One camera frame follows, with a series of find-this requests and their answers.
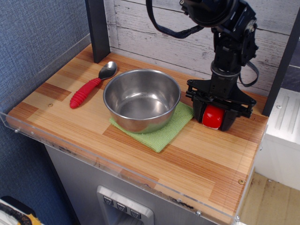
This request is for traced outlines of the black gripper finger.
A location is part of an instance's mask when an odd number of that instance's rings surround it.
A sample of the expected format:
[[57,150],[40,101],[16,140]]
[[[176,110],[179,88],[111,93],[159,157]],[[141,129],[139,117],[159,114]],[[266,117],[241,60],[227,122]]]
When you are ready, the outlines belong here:
[[207,103],[200,100],[198,97],[193,98],[193,112],[194,118],[202,123],[204,111],[206,109]]
[[238,117],[240,117],[240,112],[234,110],[225,110],[220,130],[228,131]]

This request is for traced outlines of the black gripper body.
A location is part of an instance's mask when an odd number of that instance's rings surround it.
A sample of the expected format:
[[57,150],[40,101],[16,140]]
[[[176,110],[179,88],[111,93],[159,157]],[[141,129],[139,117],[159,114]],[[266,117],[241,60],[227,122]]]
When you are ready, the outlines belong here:
[[198,97],[207,105],[213,105],[224,110],[238,111],[240,116],[250,117],[256,101],[237,86],[241,68],[226,72],[212,67],[211,71],[212,76],[209,80],[188,80],[186,96],[191,98],[192,101],[194,97]]

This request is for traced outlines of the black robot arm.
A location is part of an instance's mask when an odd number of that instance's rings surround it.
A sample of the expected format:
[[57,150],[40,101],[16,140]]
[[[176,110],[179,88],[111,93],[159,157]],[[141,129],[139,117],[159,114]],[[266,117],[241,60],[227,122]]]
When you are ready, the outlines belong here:
[[186,96],[193,102],[194,118],[204,126],[227,131],[238,117],[249,118],[256,101],[241,91],[241,69],[252,68],[257,29],[254,10],[244,0],[182,0],[182,10],[195,23],[211,28],[215,57],[209,80],[188,80]]

